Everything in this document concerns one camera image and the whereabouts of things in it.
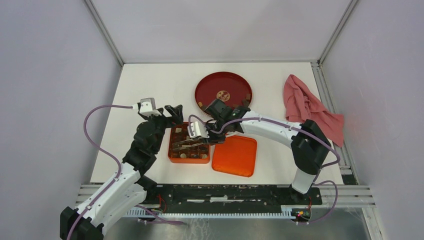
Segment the round red tray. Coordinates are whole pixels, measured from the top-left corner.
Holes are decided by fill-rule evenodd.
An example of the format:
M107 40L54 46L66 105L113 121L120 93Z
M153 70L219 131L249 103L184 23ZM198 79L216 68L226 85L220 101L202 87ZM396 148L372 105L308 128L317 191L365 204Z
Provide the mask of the round red tray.
M206 107L214 100L219 99L225 105L236 108L239 106L250 106L253 98L251 85L242 76L227 71L214 72L197 84L194 91L194 99L196 104L201 102L203 107L200 108L203 113Z

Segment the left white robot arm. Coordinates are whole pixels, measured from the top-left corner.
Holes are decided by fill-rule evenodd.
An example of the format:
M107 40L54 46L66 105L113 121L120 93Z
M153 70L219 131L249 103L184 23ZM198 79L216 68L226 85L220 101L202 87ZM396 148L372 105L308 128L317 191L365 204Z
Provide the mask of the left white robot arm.
M157 183L145 174L156 161L166 129L184 121L183 106L156 109L146 101L131 106L143 118L122 160L114 157L117 170L87 200L60 214L62 240L102 240L108 230L137 204L153 203Z

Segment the orange chocolate box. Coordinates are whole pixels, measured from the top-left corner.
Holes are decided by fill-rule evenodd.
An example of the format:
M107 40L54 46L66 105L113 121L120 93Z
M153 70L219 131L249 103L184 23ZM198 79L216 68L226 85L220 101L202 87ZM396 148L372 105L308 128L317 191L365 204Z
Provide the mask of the orange chocolate box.
M181 128L182 131L175 133L176 128ZM168 158L174 164L207 164L211 159L211 147L197 146L193 148L187 148L182 150L172 150L171 145L176 142L190 140L188 132L188 123L174 126L170 130L169 144L168 144ZM180 154L185 153L187 158L180 158Z

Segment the metal tongs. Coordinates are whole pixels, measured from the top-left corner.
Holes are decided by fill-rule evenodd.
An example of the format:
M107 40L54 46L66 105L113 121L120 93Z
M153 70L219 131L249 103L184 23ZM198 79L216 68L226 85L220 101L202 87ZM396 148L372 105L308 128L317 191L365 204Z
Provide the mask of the metal tongs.
M184 150L184 149L190 149L198 146L206 146L208 143L204 142L203 140L199 139L187 139L183 141L174 142L171 145L172 150Z

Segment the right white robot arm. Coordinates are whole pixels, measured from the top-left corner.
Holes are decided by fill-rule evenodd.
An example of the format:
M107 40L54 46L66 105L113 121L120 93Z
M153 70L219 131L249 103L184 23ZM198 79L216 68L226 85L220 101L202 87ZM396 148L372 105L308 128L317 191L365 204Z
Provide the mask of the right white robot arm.
M201 139L209 145L221 144L231 132L260 136L283 144L291 149L297 167L288 191L289 199L295 204L302 204L309 198L309 189L323 168L328 153L334 151L315 121L277 120L247 106L232 108L220 99L212 101L205 112L212 117L212 122L192 121L194 116L189 116L187 129L191 139Z

